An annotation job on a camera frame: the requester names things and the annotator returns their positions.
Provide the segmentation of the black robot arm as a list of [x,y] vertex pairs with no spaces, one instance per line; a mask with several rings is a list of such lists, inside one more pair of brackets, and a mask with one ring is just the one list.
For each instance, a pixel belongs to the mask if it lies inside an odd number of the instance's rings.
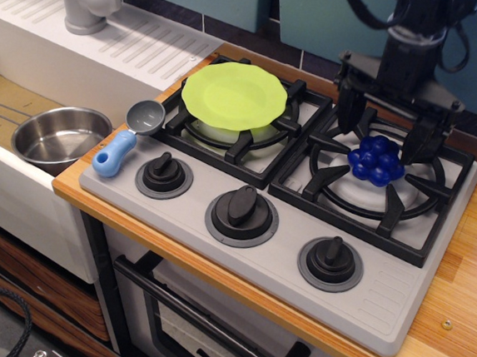
[[388,34],[381,57],[344,51],[335,78],[338,121],[344,133],[353,131],[366,105],[374,102],[413,126],[401,147],[404,165],[432,161],[465,107],[435,73],[458,72],[468,63],[463,58],[454,67],[443,62],[443,46],[455,30],[465,49],[469,40],[462,20],[476,8],[475,0],[396,0],[394,12],[381,21],[362,0],[347,0],[354,14],[369,28]]

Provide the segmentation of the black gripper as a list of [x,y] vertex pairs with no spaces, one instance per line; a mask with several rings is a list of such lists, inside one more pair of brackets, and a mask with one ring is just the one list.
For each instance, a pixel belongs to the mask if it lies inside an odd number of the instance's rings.
[[343,133],[359,125],[367,102],[414,121],[401,147],[402,165],[432,162],[465,109],[435,78],[444,35],[427,37],[389,31],[381,57],[344,51],[340,55],[338,122]]

